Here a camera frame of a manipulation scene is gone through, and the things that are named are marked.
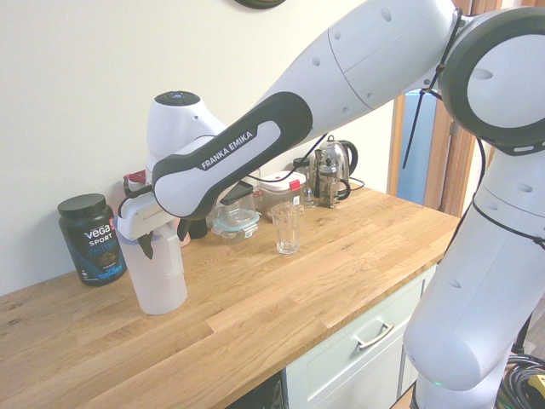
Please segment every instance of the electric kettle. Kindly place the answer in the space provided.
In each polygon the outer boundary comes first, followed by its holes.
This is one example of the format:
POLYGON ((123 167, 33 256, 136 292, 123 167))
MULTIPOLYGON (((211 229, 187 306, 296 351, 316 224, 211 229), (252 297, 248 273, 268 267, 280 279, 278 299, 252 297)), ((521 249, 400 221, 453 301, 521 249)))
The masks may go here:
POLYGON ((348 180, 358 165, 358 149, 350 141, 336 141, 333 135, 329 135, 327 141, 314 151, 316 155, 316 167, 319 167, 319 164, 322 162, 322 157, 327 148, 330 150, 333 149, 336 153, 338 172, 340 172, 338 174, 339 178, 348 180))
POLYGON ((316 155, 316 167, 318 168, 318 174, 316 177, 316 185, 314 187, 314 197, 320 198, 321 205, 326 207, 333 207, 332 205, 338 201, 343 200, 348 197, 350 194, 350 185, 348 183, 350 175, 356 169, 358 164, 358 149, 350 141, 336 141, 333 135, 330 135, 327 138, 319 149, 314 151, 316 155), (348 152, 350 152, 351 160, 348 159, 348 152), (333 196, 330 196, 331 199, 328 201, 325 199, 325 191, 330 191, 330 188, 325 186, 320 186, 320 183, 323 183, 323 177, 320 177, 320 172, 327 172, 328 181, 333 182, 332 178, 340 181, 340 186, 338 192, 336 192, 336 198, 333 199, 333 196))

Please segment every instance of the kettle handle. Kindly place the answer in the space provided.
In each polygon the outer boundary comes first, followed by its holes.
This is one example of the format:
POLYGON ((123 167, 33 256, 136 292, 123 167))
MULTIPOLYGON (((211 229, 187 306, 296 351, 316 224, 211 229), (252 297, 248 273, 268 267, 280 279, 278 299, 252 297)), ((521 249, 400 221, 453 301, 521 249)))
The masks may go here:
POLYGON ((348 155, 348 151, 350 151, 350 156, 352 160, 350 161, 350 164, 348 165, 348 173, 349 175, 351 175, 356 169, 356 165, 358 164, 358 149, 350 141, 338 141, 338 142, 347 151, 347 155, 348 155))
POLYGON ((338 196, 339 200, 344 200, 350 195, 352 189, 350 188, 350 183, 346 179, 339 179, 339 182, 347 187, 347 190, 345 190, 342 194, 339 194, 338 196))

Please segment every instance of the glass food container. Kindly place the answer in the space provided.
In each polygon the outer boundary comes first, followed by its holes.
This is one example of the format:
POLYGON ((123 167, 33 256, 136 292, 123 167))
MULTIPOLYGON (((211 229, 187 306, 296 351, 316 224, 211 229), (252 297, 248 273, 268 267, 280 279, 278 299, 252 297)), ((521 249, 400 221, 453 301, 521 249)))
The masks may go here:
POLYGON ((240 181, 217 206, 212 233, 237 243, 252 237, 257 230, 259 214, 255 211, 253 187, 240 181))

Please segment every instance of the stainless steel kettle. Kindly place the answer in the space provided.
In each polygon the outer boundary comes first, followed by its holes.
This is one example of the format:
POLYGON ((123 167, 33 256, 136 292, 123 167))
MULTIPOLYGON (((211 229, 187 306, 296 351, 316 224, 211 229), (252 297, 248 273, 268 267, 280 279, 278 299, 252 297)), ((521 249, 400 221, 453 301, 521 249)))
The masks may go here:
POLYGON ((319 198, 320 205, 334 207, 350 194, 348 181, 358 164, 358 149, 351 142, 336 141, 330 135, 314 153, 318 169, 314 197, 319 198))
POLYGON ((336 141, 333 135, 329 135, 327 141, 314 151, 317 168, 322 162, 322 157, 328 148, 329 155, 339 168, 339 178, 348 180, 358 165, 358 149, 350 141, 336 141))

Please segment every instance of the product label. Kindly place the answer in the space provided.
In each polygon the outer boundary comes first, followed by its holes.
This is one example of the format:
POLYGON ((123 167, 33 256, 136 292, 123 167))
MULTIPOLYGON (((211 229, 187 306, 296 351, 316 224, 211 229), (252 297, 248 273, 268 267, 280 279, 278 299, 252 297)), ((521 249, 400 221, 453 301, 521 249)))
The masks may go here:
POLYGON ((108 223, 63 231, 68 250, 84 281, 100 281, 125 271, 125 260, 113 227, 108 223))

